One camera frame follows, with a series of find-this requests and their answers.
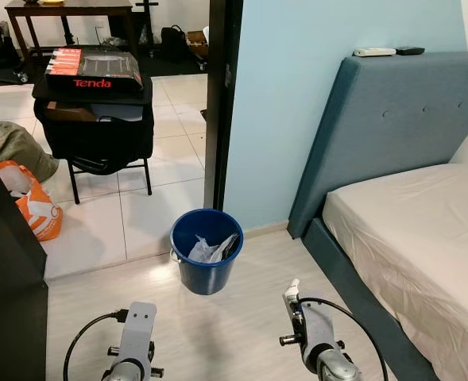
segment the blue upholstered headboard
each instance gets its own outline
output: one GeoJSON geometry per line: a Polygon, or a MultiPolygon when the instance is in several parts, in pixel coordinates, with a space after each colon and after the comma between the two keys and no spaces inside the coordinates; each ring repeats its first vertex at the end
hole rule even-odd
{"type": "Polygon", "coordinates": [[[290,214],[300,237],[327,192],[447,163],[468,134],[468,52],[342,62],[290,214]]]}

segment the table leg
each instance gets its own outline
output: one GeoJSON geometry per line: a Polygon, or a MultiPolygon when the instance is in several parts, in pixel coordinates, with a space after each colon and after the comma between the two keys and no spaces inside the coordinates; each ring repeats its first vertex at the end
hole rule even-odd
{"type": "Polygon", "coordinates": [[[131,54],[133,54],[133,57],[138,59],[138,41],[135,37],[133,15],[131,13],[131,9],[127,10],[126,15],[124,16],[124,28],[126,30],[126,35],[128,36],[128,44],[130,45],[131,54]]]}
{"type": "Polygon", "coordinates": [[[27,67],[27,73],[29,75],[34,75],[34,66],[33,61],[30,59],[29,51],[27,50],[27,45],[25,45],[24,37],[21,34],[20,25],[18,25],[18,21],[16,16],[9,15],[11,25],[13,26],[14,34],[17,37],[18,45],[20,45],[21,54],[24,56],[25,66],[27,67]]]}
{"type": "Polygon", "coordinates": [[[41,47],[40,47],[40,43],[37,40],[33,21],[31,20],[30,16],[25,16],[25,19],[27,20],[27,26],[29,27],[30,36],[33,38],[34,48],[36,48],[37,56],[41,58],[43,56],[43,53],[41,53],[41,47]]]}

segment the white tile floor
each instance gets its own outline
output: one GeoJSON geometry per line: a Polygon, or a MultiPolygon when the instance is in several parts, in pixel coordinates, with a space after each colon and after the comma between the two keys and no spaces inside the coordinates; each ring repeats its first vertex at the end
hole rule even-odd
{"type": "MultiPolygon", "coordinates": [[[[33,113],[32,85],[0,87],[0,121],[32,133],[51,152],[33,113]]],[[[183,213],[203,205],[207,76],[153,79],[154,149],[149,159],[153,195],[143,168],[108,176],[76,176],[81,203],[73,202],[68,165],[44,183],[64,210],[60,235],[42,242],[46,278],[109,267],[169,250],[168,233],[183,213]]]]}

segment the gray cloth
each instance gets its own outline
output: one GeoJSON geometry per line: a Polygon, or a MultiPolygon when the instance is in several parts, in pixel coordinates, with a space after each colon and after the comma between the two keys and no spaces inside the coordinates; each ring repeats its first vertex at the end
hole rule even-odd
{"type": "Polygon", "coordinates": [[[0,162],[5,160],[23,165],[40,183],[59,167],[59,161],[45,153],[26,129],[10,121],[0,121],[0,162]]]}

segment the tenda box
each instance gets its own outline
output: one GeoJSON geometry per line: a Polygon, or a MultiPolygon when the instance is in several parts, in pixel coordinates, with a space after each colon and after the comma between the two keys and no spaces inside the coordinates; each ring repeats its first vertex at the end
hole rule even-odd
{"type": "Polygon", "coordinates": [[[143,90],[138,63],[127,52],[59,48],[53,51],[44,74],[53,88],[105,92],[143,90]]]}

